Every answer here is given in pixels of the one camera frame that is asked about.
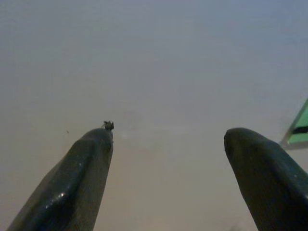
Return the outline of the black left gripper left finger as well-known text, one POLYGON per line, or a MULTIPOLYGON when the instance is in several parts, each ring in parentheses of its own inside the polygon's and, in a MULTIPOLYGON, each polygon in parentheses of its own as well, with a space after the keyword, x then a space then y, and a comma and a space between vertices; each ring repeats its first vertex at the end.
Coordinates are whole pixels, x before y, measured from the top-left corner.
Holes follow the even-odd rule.
POLYGON ((77 139, 44 176, 9 231, 91 231, 113 156, 112 121, 77 139))

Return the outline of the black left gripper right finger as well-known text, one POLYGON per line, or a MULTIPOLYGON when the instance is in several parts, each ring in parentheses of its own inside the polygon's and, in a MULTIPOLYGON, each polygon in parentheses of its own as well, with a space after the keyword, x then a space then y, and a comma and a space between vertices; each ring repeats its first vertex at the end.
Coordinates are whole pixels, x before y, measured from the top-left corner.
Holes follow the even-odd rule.
POLYGON ((247 128, 231 128, 224 148, 259 231, 308 229, 308 174, 278 143, 247 128))

